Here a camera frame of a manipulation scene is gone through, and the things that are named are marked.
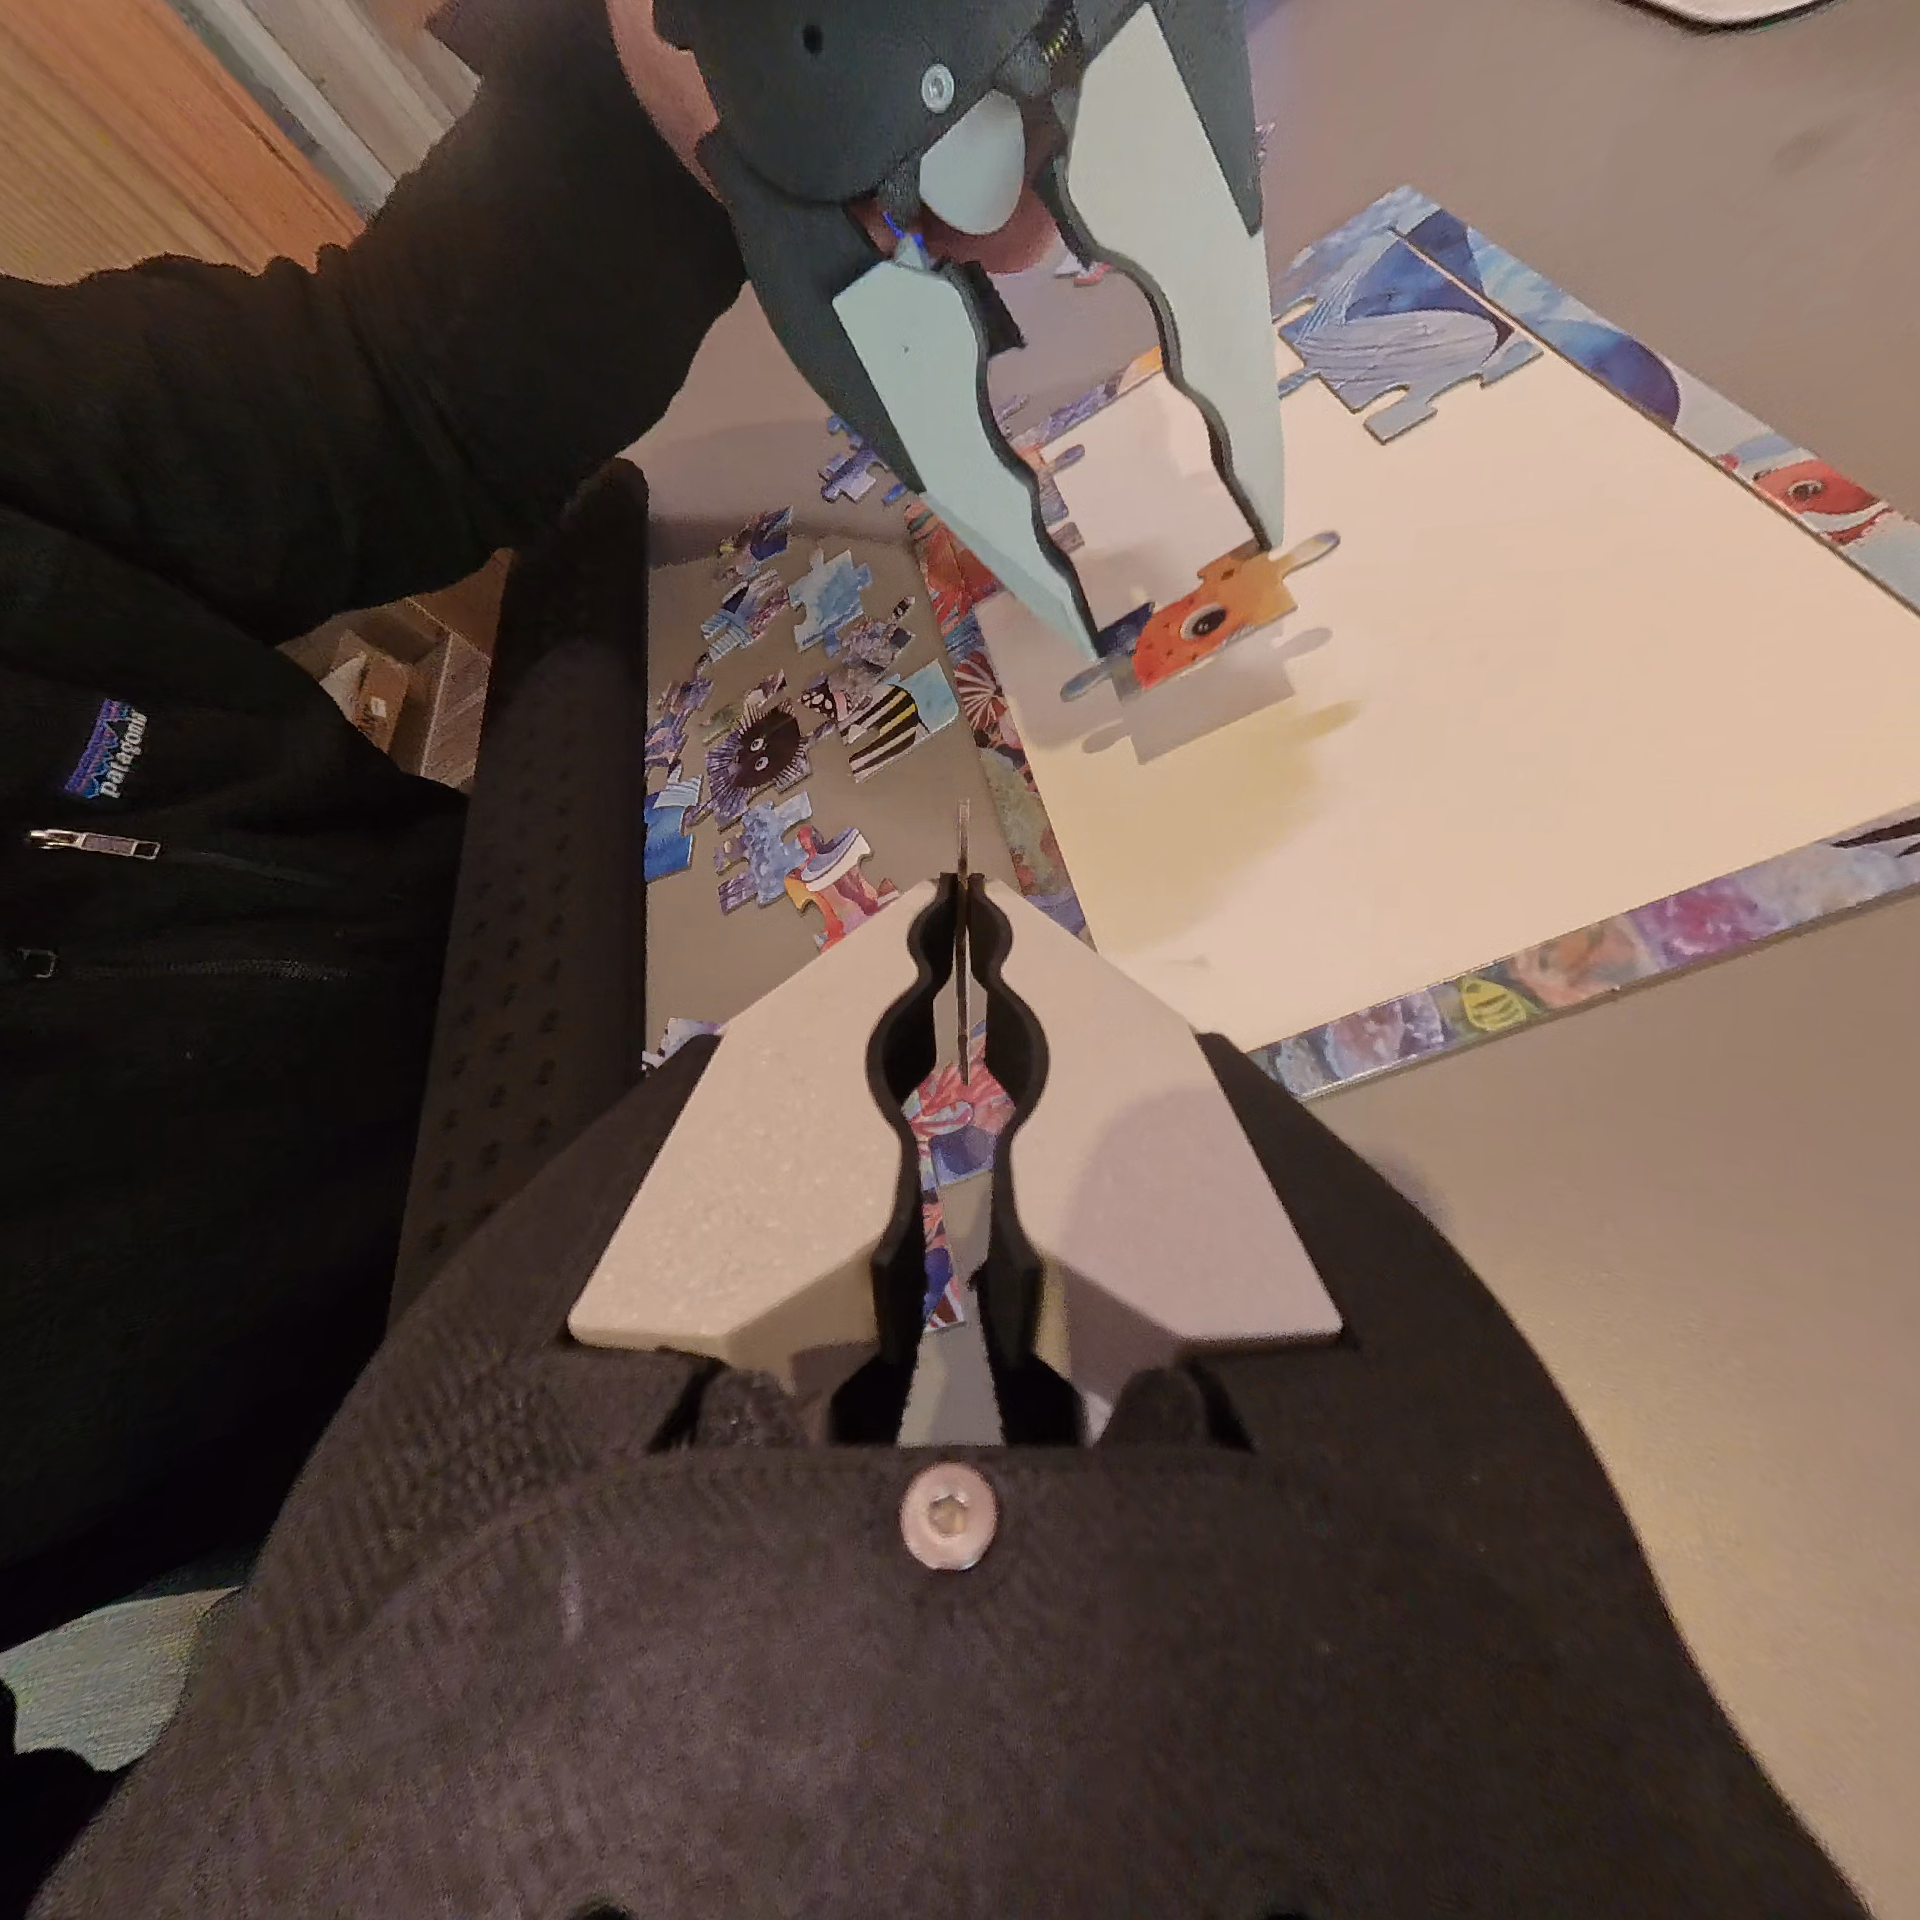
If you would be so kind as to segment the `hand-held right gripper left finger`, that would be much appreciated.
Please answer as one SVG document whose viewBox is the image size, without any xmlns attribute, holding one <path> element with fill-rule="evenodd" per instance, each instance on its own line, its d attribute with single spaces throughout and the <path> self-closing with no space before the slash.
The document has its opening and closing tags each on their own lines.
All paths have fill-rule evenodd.
<svg viewBox="0 0 1920 1920">
<path fill-rule="evenodd" d="M 832 1440 L 899 1438 L 927 1323 L 920 1144 L 960 878 L 924 880 L 672 1057 L 698 1076 L 567 1313 L 599 1351 L 779 1380 Z"/>
</svg>

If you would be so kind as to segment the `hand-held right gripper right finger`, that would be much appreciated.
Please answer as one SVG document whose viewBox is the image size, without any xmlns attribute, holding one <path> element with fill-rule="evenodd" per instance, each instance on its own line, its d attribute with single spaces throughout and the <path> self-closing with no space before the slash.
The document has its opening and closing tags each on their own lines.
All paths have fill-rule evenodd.
<svg viewBox="0 0 1920 1920">
<path fill-rule="evenodd" d="M 1331 1341 L 1339 1311 L 1192 1024 L 969 883 L 997 1137 L 977 1305 L 1008 1447 L 1079 1447 L 1141 1374 Z"/>
</svg>

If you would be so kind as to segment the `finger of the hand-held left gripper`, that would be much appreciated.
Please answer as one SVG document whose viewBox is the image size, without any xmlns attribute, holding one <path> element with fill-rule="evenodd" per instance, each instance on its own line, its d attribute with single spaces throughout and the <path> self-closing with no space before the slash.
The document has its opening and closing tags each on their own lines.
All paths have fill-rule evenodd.
<svg viewBox="0 0 1920 1920">
<path fill-rule="evenodd" d="M 1001 588 L 1087 663 L 1097 627 L 1074 567 L 1040 516 L 1040 483 L 1008 445 L 988 395 L 988 342 L 957 267 L 899 245 L 832 300 L 889 435 L 887 461 Z"/>
<path fill-rule="evenodd" d="M 1153 303 L 1216 475 L 1275 548 L 1285 445 L 1244 9 L 1074 5 L 1072 28 L 1077 84 L 1048 200 L 1077 249 Z"/>
</svg>

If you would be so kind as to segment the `orange coral puzzle piece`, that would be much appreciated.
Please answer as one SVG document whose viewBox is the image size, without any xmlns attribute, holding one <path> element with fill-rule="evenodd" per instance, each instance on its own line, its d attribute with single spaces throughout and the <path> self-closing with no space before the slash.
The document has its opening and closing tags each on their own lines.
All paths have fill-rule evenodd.
<svg viewBox="0 0 1920 1920">
<path fill-rule="evenodd" d="M 929 509 L 905 523 L 940 636 L 953 633 L 973 607 L 1001 592 L 988 565 Z"/>
</svg>

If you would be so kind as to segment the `jigsaw puzzle pieces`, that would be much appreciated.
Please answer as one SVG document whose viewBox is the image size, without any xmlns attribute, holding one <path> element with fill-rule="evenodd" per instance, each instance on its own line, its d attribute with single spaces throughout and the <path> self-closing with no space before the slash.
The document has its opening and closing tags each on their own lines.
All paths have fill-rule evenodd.
<svg viewBox="0 0 1920 1920">
<path fill-rule="evenodd" d="M 836 415 L 828 424 L 847 444 L 824 469 L 824 501 L 860 501 L 885 485 L 881 503 L 905 505 L 905 521 L 912 511 L 929 509 L 887 475 L 879 451 L 868 447 L 853 427 Z M 801 567 L 789 508 L 761 511 L 722 539 L 712 555 L 712 575 L 716 605 L 700 622 L 689 668 L 656 694 L 653 718 L 643 741 L 643 773 L 647 775 L 641 801 L 643 886 L 651 889 L 690 872 L 698 854 L 707 853 L 716 894 L 714 851 L 744 813 L 731 821 L 714 815 L 704 756 L 709 745 L 735 724 L 747 692 L 760 691 L 786 702 L 807 741 L 807 782 L 754 800 L 776 801 L 801 790 L 809 796 L 809 779 L 829 764 L 832 752 L 844 755 L 849 773 L 844 726 L 851 713 L 864 705 L 889 676 L 905 676 L 938 663 L 960 703 L 960 718 L 949 728 L 965 728 L 977 748 L 1001 840 L 1012 859 L 1018 892 L 1069 935 L 1090 940 L 1058 833 L 1040 800 L 1040 782 L 1027 755 L 1012 699 L 978 620 L 978 607 L 991 598 L 977 605 L 963 627 L 940 636 L 921 569 L 920 589 L 885 598 L 876 585 L 874 565 L 856 557 L 851 548 L 829 552 L 816 547 Z M 909 755 L 876 779 L 889 775 Z M 807 825 L 825 836 L 847 830 L 828 832 L 813 807 Z"/>
</svg>

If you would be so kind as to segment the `joined blue whale puzzle section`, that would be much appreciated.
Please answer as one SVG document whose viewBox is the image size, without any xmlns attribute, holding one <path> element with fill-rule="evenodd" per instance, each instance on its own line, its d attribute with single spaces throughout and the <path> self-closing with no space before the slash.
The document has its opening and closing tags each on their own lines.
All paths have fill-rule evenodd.
<svg viewBox="0 0 1920 1920">
<path fill-rule="evenodd" d="M 1301 360 L 1279 393 L 1320 381 L 1378 444 L 1431 420 L 1436 403 L 1461 384 L 1490 387 L 1546 355 L 1392 230 L 1341 259 L 1304 256 L 1279 284 L 1275 320 Z"/>
</svg>

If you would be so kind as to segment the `orange jar puzzle piece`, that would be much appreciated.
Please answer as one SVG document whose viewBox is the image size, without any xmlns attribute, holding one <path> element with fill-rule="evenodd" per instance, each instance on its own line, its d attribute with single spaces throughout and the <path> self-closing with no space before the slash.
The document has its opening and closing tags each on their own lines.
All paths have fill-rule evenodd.
<svg viewBox="0 0 1920 1920">
<path fill-rule="evenodd" d="M 867 833 L 847 828 L 832 836 L 805 823 L 793 833 L 801 863 L 785 875 L 785 894 L 797 912 L 813 909 L 821 918 L 811 933 L 816 951 L 841 943 L 858 926 L 868 923 L 899 900 L 889 883 L 872 883 L 864 862 L 874 854 Z"/>
</svg>

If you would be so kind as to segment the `striped fish puzzle piece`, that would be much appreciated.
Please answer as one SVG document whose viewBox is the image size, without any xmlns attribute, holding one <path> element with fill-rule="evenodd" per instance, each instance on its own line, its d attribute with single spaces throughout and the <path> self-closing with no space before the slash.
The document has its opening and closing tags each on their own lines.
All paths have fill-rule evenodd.
<svg viewBox="0 0 1920 1920">
<path fill-rule="evenodd" d="M 924 741 L 953 726 L 957 718 L 960 703 L 940 663 L 885 679 L 847 719 L 851 779 L 856 783 L 876 779 Z"/>
</svg>

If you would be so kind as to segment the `blue bubble puzzle piece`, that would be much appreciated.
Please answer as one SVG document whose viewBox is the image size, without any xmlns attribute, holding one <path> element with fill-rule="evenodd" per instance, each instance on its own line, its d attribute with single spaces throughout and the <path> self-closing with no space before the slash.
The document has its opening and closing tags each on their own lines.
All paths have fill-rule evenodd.
<svg viewBox="0 0 1920 1920">
<path fill-rule="evenodd" d="M 744 905 L 765 908 L 785 897 L 786 880 L 809 856 L 795 839 L 809 817 L 811 801 L 805 790 L 789 800 L 754 801 L 744 812 L 712 854 L 716 897 L 724 917 Z"/>
</svg>

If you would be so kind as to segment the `orange pufferfish puzzle piece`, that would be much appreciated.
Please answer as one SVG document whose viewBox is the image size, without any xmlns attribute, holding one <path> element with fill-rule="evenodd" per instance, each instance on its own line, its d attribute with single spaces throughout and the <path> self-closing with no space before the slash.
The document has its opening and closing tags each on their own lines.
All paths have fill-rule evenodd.
<svg viewBox="0 0 1920 1920">
<path fill-rule="evenodd" d="M 1064 702 L 1108 685 L 1136 699 L 1224 656 L 1239 640 L 1296 611 L 1291 575 L 1339 547 L 1339 532 L 1309 534 L 1291 548 L 1241 544 L 1203 565 L 1196 588 L 1178 598 L 1141 603 L 1095 633 L 1095 657 L 1060 685 Z"/>
</svg>

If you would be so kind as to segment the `black sea urchin puzzle piece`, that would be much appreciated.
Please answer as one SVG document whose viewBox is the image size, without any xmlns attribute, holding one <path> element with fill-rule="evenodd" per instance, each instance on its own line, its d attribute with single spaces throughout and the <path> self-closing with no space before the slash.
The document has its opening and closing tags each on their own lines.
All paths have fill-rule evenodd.
<svg viewBox="0 0 1920 1920">
<path fill-rule="evenodd" d="M 768 692 L 747 692 L 735 724 L 709 745 L 704 779 L 717 821 L 741 815 L 765 793 L 807 782 L 809 748 L 797 716 Z"/>
</svg>

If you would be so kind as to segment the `person's left hand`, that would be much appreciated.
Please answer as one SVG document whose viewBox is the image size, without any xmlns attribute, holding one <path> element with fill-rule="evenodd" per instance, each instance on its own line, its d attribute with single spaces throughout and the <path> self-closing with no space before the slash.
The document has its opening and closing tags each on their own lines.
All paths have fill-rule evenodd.
<svg viewBox="0 0 1920 1920">
<path fill-rule="evenodd" d="M 693 52 L 656 30 L 653 3 L 607 3 L 608 28 L 621 73 L 659 135 L 684 166 L 720 198 L 700 157 L 700 147 L 717 125 L 717 109 Z"/>
</svg>

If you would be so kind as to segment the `black perforated padded panel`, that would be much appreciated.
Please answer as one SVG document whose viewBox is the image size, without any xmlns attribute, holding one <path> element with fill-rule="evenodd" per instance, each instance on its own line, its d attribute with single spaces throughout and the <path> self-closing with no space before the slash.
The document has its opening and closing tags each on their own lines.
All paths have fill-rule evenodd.
<svg viewBox="0 0 1920 1920">
<path fill-rule="evenodd" d="M 613 459 L 507 572 L 392 1320 L 641 1079 L 647 516 Z"/>
</svg>

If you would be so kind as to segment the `person's black fleece jacket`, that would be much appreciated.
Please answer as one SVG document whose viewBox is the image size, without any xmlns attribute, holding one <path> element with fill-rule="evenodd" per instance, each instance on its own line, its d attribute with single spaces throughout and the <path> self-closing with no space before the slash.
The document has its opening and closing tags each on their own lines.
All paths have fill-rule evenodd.
<svg viewBox="0 0 1920 1920">
<path fill-rule="evenodd" d="M 261 1531 L 386 1318 L 466 797 L 5 511 L 5 1643 Z"/>
</svg>

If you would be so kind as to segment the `cardboard box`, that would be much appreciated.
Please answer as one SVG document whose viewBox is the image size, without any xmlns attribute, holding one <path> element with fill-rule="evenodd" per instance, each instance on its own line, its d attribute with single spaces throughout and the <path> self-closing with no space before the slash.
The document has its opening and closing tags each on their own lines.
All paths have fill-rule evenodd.
<svg viewBox="0 0 1920 1920">
<path fill-rule="evenodd" d="M 321 624 L 279 647 L 403 773 L 474 790 L 495 603 L 472 583 Z"/>
</svg>

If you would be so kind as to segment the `wooden cabinet panel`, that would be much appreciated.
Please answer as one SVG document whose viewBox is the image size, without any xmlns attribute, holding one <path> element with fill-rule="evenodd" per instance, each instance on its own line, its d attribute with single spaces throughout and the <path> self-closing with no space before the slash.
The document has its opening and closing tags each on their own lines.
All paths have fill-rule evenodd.
<svg viewBox="0 0 1920 1920">
<path fill-rule="evenodd" d="M 312 264 L 361 220 L 177 12 L 2 5 L 2 273 Z"/>
</svg>

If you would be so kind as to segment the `puzzle frame board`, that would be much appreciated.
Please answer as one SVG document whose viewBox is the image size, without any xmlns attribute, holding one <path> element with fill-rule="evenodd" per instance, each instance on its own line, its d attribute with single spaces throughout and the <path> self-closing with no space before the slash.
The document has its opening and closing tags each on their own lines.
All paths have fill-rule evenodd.
<svg viewBox="0 0 1920 1920">
<path fill-rule="evenodd" d="M 1064 702 L 978 607 L 1090 943 L 1295 1093 L 1916 896 L 1916 518 L 1401 184 L 1544 356 L 1378 444 L 1280 398 L 1296 611 Z"/>
</svg>

